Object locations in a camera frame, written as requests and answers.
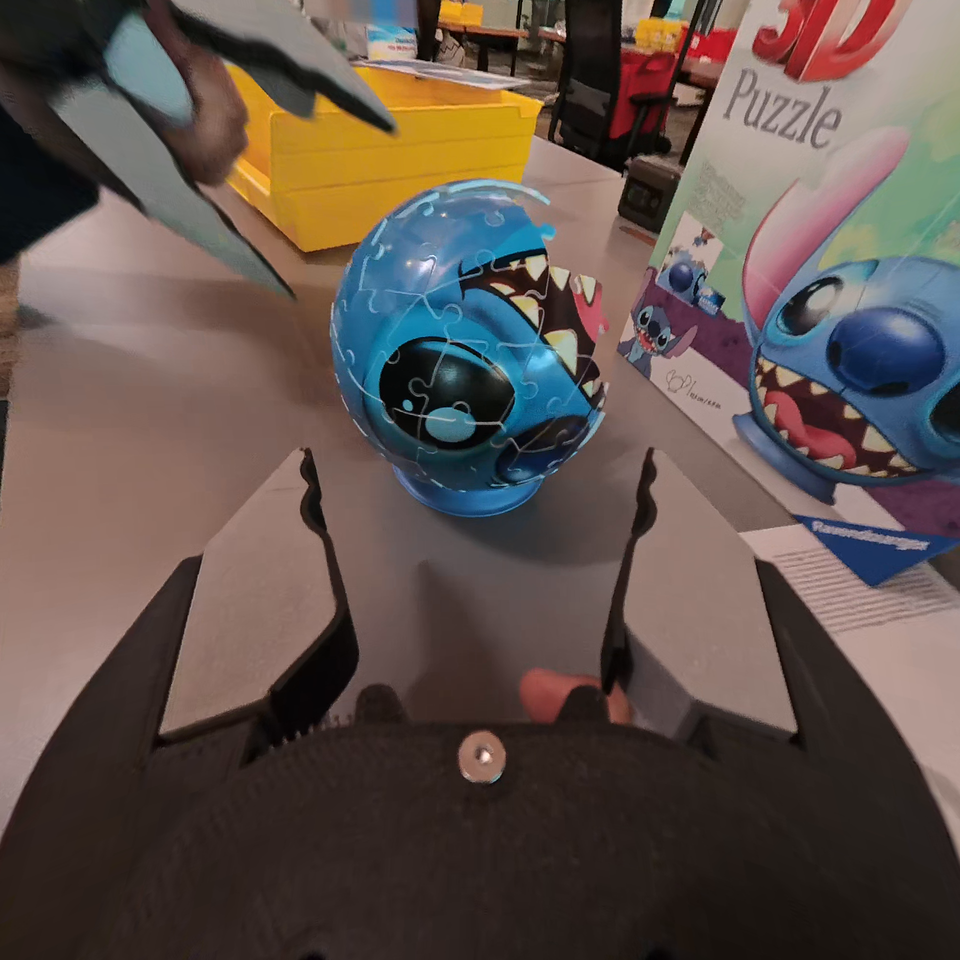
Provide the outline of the person's left forearm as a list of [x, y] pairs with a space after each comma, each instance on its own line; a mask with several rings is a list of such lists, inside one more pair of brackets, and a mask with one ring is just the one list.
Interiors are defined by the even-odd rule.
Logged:
[[92, 210], [100, 191], [1, 111], [1, 263]]

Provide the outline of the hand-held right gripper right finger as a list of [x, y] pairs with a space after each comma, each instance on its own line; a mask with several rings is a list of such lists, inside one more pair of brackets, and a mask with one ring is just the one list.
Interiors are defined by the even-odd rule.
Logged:
[[606, 619], [599, 679], [642, 728], [689, 740], [706, 719], [797, 733], [757, 561], [661, 450], [649, 448]]

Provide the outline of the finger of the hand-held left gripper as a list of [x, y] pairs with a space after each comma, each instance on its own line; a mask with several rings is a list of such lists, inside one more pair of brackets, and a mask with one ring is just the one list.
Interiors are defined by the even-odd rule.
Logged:
[[186, 38], [246, 73], [282, 110], [311, 119], [329, 101], [378, 131], [398, 125], [348, 60], [286, 1], [175, 1]]
[[294, 299], [290, 286], [223, 211], [183, 172], [151, 116], [114, 88], [66, 88], [54, 114], [145, 216], [221, 262], [235, 275]]

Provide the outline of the person's right hand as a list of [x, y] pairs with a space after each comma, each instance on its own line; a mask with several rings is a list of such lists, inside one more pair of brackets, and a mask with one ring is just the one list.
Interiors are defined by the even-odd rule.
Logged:
[[603, 695], [610, 722], [627, 726], [634, 724], [635, 711], [623, 690], [615, 685], [605, 694], [599, 678], [534, 668], [522, 677], [518, 694], [524, 714], [530, 721], [552, 724], [573, 691], [581, 688], [592, 688]]

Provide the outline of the white wipes canister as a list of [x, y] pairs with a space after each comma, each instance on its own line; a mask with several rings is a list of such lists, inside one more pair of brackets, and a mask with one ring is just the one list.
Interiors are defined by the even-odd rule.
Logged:
[[366, 58], [372, 62], [410, 62], [418, 58], [417, 29], [396, 25], [367, 24]]

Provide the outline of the yellow crates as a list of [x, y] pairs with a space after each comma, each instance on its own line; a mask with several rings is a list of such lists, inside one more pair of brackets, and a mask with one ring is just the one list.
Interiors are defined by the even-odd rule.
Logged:
[[634, 30], [633, 42], [641, 52], [652, 55], [679, 53], [690, 28], [688, 20], [670, 20], [662, 17], [641, 19]]

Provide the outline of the yellow plastic bin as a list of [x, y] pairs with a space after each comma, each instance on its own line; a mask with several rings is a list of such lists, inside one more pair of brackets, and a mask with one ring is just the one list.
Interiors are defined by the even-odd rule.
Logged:
[[324, 98], [299, 118], [227, 69], [247, 111], [247, 148], [228, 184], [307, 254], [358, 243], [428, 188], [520, 182], [543, 108], [511, 90], [358, 67], [396, 122], [389, 134]]

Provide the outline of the green printed puzzle box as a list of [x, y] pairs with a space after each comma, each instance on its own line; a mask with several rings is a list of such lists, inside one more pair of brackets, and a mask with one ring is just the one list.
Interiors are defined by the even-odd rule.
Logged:
[[617, 347], [870, 587], [958, 546], [958, 42], [750, 2]]

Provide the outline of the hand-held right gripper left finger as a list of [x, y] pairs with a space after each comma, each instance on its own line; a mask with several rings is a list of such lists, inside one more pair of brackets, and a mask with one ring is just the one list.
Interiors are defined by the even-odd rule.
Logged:
[[358, 663], [314, 456], [296, 448], [202, 552], [159, 739], [244, 722], [262, 750], [305, 737]]

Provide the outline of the black office chair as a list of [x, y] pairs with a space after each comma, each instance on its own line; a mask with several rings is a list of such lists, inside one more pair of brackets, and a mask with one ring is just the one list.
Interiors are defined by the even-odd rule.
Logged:
[[611, 127], [618, 104], [622, 3], [568, 1], [558, 93], [547, 138], [592, 162], [617, 167]]

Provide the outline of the white instruction sheet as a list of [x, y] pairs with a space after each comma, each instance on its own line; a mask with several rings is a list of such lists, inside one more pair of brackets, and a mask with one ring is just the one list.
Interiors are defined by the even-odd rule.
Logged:
[[928, 563], [869, 586], [798, 524], [741, 538], [838, 643], [925, 773], [958, 791], [958, 590]]

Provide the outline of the blue puzzle ball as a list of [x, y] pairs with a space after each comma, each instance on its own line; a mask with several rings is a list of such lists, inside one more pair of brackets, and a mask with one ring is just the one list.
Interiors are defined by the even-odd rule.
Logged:
[[551, 262], [556, 234], [491, 178], [390, 211], [344, 269], [330, 317], [354, 425], [391, 466], [455, 491], [556, 474], [605, 417], [602, 286]]

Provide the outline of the blue plastic ball stand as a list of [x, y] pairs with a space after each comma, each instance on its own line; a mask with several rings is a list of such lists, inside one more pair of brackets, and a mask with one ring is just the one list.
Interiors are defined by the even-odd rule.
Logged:
[[455, 490], [417, 478], [398, 465], [393, 465], [392, 471], [400, 486], [424, 507], [470, 520], [494, 518], [518, 509], [534, 498], [545, 482], [537, 478], [518, 486]]

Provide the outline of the person's left hand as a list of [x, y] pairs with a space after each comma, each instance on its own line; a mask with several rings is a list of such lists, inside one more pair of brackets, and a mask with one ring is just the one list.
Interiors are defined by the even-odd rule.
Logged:
[[178, 156], [189, 176], [204, 186], [219, 186], [248, 146], [249, 114], [222, 60], [192, 45], [184, 78], [194, 107]]

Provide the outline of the dark grey power bank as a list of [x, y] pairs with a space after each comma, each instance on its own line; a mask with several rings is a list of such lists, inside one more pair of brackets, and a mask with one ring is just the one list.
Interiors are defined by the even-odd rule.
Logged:
[[667, 157], [640, 155], [630, 161], [618, 201], [618, 215], [658, 234], [684, 174], [684, 167]]

